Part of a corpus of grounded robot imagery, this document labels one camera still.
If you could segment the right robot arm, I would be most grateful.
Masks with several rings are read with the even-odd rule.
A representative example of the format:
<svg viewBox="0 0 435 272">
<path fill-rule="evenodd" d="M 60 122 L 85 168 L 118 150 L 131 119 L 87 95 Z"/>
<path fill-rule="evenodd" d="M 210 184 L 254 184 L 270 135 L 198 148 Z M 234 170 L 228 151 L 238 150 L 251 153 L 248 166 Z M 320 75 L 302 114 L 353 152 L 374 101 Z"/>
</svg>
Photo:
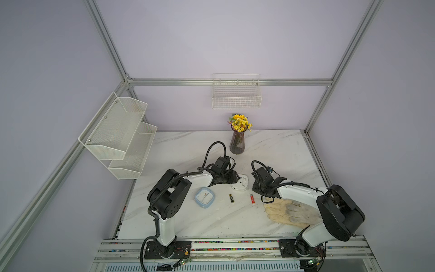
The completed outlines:
<svg viewBox="0 0 435 272">
<path fill-rule="evenodd" d="M 254 168 L 253 191 L 262 197 L 268 219 L 300 227 L 296 245 L 314 248 L 337 239 L 349 241 L 365 221 L 365 214 L 339 185 L 316 188 L 289 181 L 261 164 Z"/>
</svg>

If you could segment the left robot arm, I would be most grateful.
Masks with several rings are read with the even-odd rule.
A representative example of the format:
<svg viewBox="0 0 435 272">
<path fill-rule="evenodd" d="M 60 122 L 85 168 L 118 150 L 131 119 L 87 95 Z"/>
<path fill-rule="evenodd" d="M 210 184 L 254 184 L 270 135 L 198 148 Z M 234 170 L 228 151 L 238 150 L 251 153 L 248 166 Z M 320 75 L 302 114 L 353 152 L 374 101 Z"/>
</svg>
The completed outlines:
<svg viewBox="0 0 435 272">
<path fill-rule="evenodd" d="M 210 187 L 244 182 L 242 176 L 234 170 L 231 161 L 231 157 L 221 156 L 214 164 L 203 164 L 194 172 L 179 173 L 174 169 L 166 171 L 147 196 L 150 204 L 148 214 L 154 217 L 156 227 L 156 235 L 152 239 L 157 245 L 168 248 L 176 242 L 172 218 L 182 207 L 193 180 L 201 181 L 205 185 L 194 195 L 195 203 L 203 209 L 210 207 L 215 200 L 215 194 Z"/>
</svg>

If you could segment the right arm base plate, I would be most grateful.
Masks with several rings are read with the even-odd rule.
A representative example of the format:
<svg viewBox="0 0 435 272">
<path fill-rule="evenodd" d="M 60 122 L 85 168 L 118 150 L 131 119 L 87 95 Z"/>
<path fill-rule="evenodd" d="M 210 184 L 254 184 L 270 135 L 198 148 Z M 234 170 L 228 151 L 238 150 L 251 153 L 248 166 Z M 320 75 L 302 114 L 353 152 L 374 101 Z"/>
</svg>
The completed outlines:
<svg viewBox="0 0 435 272">
<path fill-rule="evenodd" d="M 325 251 L 321 244 L 311 247 L 306 242 L 297 239 L 280 239 L 278 244 L 282 257 L 325 257 Z"/>
</svg>

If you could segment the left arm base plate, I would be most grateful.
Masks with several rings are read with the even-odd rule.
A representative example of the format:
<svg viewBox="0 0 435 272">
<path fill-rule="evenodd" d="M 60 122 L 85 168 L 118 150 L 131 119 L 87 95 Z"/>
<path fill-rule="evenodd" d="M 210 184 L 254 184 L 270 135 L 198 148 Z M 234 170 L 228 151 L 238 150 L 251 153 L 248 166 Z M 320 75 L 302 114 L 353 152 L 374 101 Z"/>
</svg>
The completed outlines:
<svg viewBox="0 0 435 272">
<path fill-rule="evenodd" d="M 144 249 L 143 258 L 145 260 L 178 260 L 190 255 L 191 244 L 192 242 L 188 240 L 175 239 L 168 246 L 163 246 L 156 240 L 150 240 Z"/>
</svg>

